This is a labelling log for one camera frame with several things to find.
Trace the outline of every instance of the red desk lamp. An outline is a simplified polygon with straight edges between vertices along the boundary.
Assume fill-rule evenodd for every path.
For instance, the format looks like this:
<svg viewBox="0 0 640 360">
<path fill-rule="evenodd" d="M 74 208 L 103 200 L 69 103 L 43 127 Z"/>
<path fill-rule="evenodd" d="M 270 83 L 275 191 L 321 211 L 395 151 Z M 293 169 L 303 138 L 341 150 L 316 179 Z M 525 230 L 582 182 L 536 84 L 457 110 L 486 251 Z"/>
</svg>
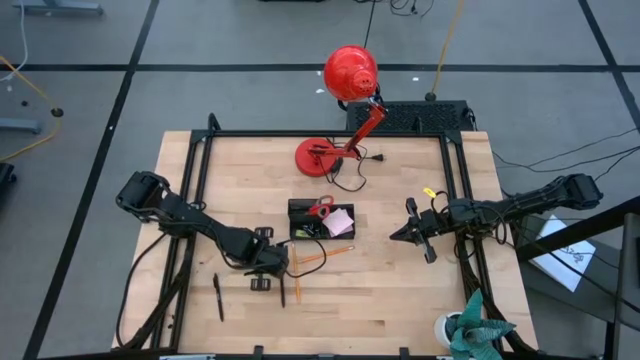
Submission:
<svg viewBox="0 0 640 360">
<path fill-rule="evenodd" d="M 365 48 L 347 45 L 336 50 L 324 66 L 324 83 L 338 100 L 353 102 L 369 100 L 369 119 L 349 139 L 344 147 L 335 147 L 323 138 L 303 141 L 296 149 L 296 165 L 308 176 L 328 174 L 338 158 L 351 157 L 360 160 L 356 145 L 384 120 L 387 110 L 377 93 L 378 65 Z"/>
</svg>

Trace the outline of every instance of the pink sticky note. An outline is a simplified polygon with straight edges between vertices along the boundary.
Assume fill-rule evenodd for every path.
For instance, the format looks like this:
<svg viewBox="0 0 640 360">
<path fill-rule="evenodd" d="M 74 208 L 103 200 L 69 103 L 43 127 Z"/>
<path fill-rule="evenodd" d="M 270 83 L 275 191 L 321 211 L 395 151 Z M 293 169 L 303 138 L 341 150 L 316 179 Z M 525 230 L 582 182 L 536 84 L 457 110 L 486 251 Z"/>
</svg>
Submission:
<svg viewBox="0 0 640 360">
<path fill-rule="evenodd" d="M 349 214 L 344 209 L 338 209 L 332 212 L 326 219 L 322 220 L 322 223 L 327 227 L 327 229 L 329 229 L 331 237 L 335 237 L 349 231 L 348 229 L 350 227 L 351 230 L 353 230 L 353 227 L 351 226 L 353 225 L 353 219 L 349 217 Z"/>
</svg>

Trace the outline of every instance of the green plant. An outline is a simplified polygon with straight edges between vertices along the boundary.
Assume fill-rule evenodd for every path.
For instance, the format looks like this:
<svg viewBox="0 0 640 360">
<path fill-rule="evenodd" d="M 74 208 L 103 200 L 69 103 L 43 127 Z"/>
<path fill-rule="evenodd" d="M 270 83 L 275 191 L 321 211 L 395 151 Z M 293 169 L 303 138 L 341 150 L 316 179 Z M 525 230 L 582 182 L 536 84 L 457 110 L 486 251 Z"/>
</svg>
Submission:
<svg viewBox="0 0 640 360">
<path fill-rule="evenodd" d="M 482 293 L 476 290 L 464 312 L 457 318 L 447 318 L 445 332 L 451 340 L 449 350 L 454 360 L 501 360 L 502 357 L 491 346 L 491 341 L 500 339 L 516 326 L 502 320 L 482 319 Z"/>
</svg>

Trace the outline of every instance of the white paper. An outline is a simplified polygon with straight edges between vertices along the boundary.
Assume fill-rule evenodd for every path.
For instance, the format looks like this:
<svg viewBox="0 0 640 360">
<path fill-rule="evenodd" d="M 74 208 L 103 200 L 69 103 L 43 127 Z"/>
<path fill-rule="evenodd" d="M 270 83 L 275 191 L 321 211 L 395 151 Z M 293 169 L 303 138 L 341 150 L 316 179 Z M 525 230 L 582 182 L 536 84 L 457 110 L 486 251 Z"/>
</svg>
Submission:
<svg viewBox="0 0 640 360">
<path fill-rule="evenodd" d="M 544 224 L 538 239 L 549 234 L 553 234 L 556 231 L 562 230 L 567 227 L 562 221 L 558 220 L 554 215 L 551 215 L 549 220 Z M 558 249 L 553 252 L 562 261 L 569 264 L 573 269 L 577 270 L 580 274 L 584 274 L 596 248 L 587 241 L 581 241 L 579 243 L 567 246 L 562 249 Z M 574 292 L 580 283 L 581 277 L 569 270 L 564 264 L 556 260 L 550 254 L 538 256 L 537 258 L 529 260 L 538 269 L 542 270 L 545 274 L 551 276 L 554 280 L 562 284 L 569 291 Z"/>
<path fill-rule="evenodd" d="M 331 237 L 335 237 L 344 233 L 346 229 L 353 225 L 353 219 L 349 217 L 347 210 L 337 209 L 322 220 L 322 223 L 329 229 Z"/>
</svg>

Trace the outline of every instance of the gray floor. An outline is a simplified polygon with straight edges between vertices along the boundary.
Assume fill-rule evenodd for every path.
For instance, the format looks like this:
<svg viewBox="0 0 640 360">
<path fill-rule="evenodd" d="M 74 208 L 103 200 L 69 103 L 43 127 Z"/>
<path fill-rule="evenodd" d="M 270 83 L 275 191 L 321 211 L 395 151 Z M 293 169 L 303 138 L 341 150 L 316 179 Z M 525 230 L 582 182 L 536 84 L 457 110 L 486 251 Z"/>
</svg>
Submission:
<svg viewBox="0 0 640 360">
<path fill-rule="evenodd" d="M 149 0 L 104 1 L 105 16 L 29 16 L 30 63 L 127 64 Z M 428 1 L 418 2 L 423 8 Z M 590 3 L 620 64 L 640 64 L 635 14 L 640 3 Z M 370 4 L 263 3 L 254 0 L 161 0 L 142 64 L 323 63 L 336 47 L 364 40 Z M 380 63 L 435 63 L 455 2 L 398 17 L 376 7 L 369 48 Z M 0 54 L 19 62 L 19 13 L 0 5 Z M 604 65 L 577 1 L 468 2 L 450 46 L 452 64 Z M 0 348 L 22 357 L 53 269 L 88 178 L 122 82 L 120 72 L 27 72 L 65 109 L 60 134 L 12 163 L 19 182 L 0 211 Z M 420 100 L 431 72 L 382 72 L 386 100 Z M 624 74 L 640 94 L 640 74 Z M 0 85 L 0 116 L 53 120 L 22 83 Z M 315 71 L 137 72 L 78 243 L 41 356 L 105 351 L 111 345 L 124 279 L 139 224 L 114 205 L 135 170 L 153 169 L 162 133 L 203 127 L 213 111 L 226 129 L 342 129 L 345 116 Z M 464 99 L 494 150 L 527 163 L 634 127 L 609 73 L 445 72 L 440 99 Z M 29 105 L 23 107 L 21 101 Z M 551 164 L 561 167 L 638 144 L 637 133 Z M 0 154 L 24 146 L 30 134 L 0 133 Z M 575 168 L 597 175 L 611 162 Z M 638 195 L 640 155 L 625 159 L 599 185 L 602 211 Z M 525 191 L 555 176 L 500 168 L 507 191 Z M 563 216 L 587 214 L 558 211 Z M 601 241 L 619 245 L 619 234 Z M 602 351 L 604 324 L 564 305 L 528 294 L 540 348 L 553 354 Z M 625 331 L 623 351 L 640 335 Z"/>
</svg>

